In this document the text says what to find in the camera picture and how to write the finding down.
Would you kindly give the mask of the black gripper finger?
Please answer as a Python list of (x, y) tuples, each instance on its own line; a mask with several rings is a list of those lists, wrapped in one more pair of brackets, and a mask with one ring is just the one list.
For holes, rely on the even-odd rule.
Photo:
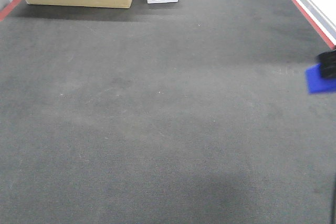
[(317, 56), (320, 76), (324, 79), (335, 78), (335, 49)]

